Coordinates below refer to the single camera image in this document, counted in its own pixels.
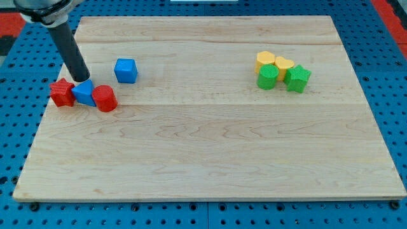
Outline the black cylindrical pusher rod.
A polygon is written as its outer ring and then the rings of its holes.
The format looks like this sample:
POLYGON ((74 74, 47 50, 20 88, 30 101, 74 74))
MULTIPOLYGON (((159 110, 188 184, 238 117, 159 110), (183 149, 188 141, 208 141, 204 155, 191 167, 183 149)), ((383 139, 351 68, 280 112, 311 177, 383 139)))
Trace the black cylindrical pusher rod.
POLYGON ((64 64, 75 82, 84 82, 90 78, 90 72, 78 48, 71 28, 67 22, 48 28, 64 64))

